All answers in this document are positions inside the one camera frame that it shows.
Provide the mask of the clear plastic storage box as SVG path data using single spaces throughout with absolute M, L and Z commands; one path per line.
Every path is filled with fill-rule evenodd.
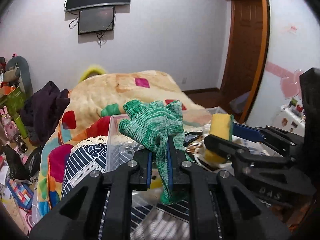
M 225 111 L 220 107 L 183 111 L 183 118 L 179 126 L 178 134 L 174 134 L 173 132 L 170 134 L 173 137 L 184 139 L 185 132 L 204 131 L 204 125 L 210 123 L 212 115 L 216 113 L 225 113 Z M 129 117 L 126 114 L 111 117 L 106 155 L 107 172 L 116 170 L 121 164 L 130 161 L 135 152 L 144 148 L 140 143 L 119 132 L 119 124 L 121 120 L 124 119 L 129 119 Z M 153 168 L 157 169 L 156 157 L 152 158 L 152 169 Z M 163 191 L 160 194 L 159 201 L 166 205 L 176 204 L 187 199 L 187 193 L 184 190 L 180 193 L 174 192 L 168 197 L 164 195 L 169 192 L 164 186 L 154 190 Z

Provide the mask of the yellow green sponge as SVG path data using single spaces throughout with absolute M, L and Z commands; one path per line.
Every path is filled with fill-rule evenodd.
M 225 113 L 216 113 L 212 115 L 209 135 L 214 135 L 220 139 L 232 140 L 233 134 L 233 120 L 234 116 Z M 227 162 L 226 158 L 219 156 L 213 150 L 210 150 L 206 143 L 204 143 L 204 159 L 212 166 L 217 164 L 224 164 Z

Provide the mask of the yellow cartoon print cloth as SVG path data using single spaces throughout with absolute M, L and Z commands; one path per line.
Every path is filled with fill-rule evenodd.
M 189 131 L 185 132 L 184 139 L 184 150 L 197 165 L 213 168 L 214 164 L 208 162 L 205 159 L 205 150 L 204 138 L 208 135 L 208 132 L 205 131 Z

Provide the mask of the green knit glove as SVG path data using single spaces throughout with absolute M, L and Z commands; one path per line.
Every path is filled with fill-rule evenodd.
M 139 100 L 131 100 L 125 103 L 123 108 L 129 120 L 120 121 L 119 131 L 153 153 L 163 183 L 161 202 L 172 205 L 185 199 L 187 194 L 184 191 L 174 191 L 169 186 L 167 160 L 168 137 L 173 138 L 177 150 L 184 151 L 182 103 L 175 100 L 168 105 L 164 105 L 163 101 L 146 104 Z

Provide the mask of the yellow fuzzy ball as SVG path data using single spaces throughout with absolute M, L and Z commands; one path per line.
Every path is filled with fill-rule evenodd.
M 152 169 L 151 172 L 151 184 L 150 189 L 157 189 L 163 187 L 161 176 L 156 168 Z

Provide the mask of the colourful fleece blanket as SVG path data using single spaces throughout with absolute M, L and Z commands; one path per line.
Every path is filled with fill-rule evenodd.
M 123 114 L 123 105 L 133 99 L 143 103 L 179 100 L 183 110 L 203 107 L 195 104 L 164 72 L 146 70 L 136 73 L 100 74 L 81 81 L 68 93 L 64 110 L 53 134 L 44 145 L 37 184 L 37 210 L 44 217 L 62 198 L 66 160 L 72 147 L 88 138 L 108 134 L 110 118 Z

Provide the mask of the brown wooden door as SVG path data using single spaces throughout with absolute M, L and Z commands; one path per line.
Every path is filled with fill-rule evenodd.
M 228 100 L 247 94 L 237 114 L 246 122 L 257 97 L 270 37 L 269 0 L 231 0 L 231 27 L 221 92 Z

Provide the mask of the dark purple clothing pile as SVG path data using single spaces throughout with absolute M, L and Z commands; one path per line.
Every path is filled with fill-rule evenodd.
M 53 134 L 70 103 L 68 94 L 49 81 L 25 101 L 20 117 L 33 144 L 43 146 Z

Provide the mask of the yellow plush headboard toy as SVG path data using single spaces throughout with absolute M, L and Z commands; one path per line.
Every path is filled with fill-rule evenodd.
M 107 74 L 107 71 L 100 65 L 98 64 L 91 64 L 82 74 L 79 80 L 79 83 L 81 83 L 82 81 L 96 76 L 96 75 L 103 75 L 103 74 Z

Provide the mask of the pink rabbit toy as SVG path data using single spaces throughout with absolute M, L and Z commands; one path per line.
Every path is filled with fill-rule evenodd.
M 1 139 L 3 146 L 11 147 L 11 143 L 14 142 L 16 144 L 14 150 L 17 153 L 22 153 L 22 137 L 20 135 L 17 125 L 14 121 L 12 121 L 6 106 L 1 108 L 1 124 L 4 131 L 4 139 Z

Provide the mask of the green cardboard box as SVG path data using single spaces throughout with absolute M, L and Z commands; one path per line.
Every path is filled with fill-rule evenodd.
M 1 107 L 6 106 L 11 119 L 17 125 L 23 139 L 27 138 L 28 133 L 20 117 L 20 110 L 24 106 L 26 94 L 20 87 L 1 88 Z

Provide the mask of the grey green plush dinosaur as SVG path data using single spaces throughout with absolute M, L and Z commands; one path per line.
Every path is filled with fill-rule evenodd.
M 19 86 L 27 97 L 33 95 L 29 65 L 26 59 L 21 56 L 13 57 L 7 62 L 3 81 L 10 85 Z

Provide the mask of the pink heart wall sticker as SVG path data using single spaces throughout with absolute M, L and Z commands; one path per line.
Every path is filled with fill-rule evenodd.
M 300 79 L 299 77 L 304 73 L 303 70 L 298 69 L 294 72 L 286 72 L 280 81 L 281 91 L 286 99 L 298 97 L 302 98 Z

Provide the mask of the small black wall monitor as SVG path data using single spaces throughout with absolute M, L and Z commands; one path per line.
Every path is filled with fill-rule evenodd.
M 97 7 L 79 11 L 78 34 L 90 34 L 114 29 L 115 7 Z

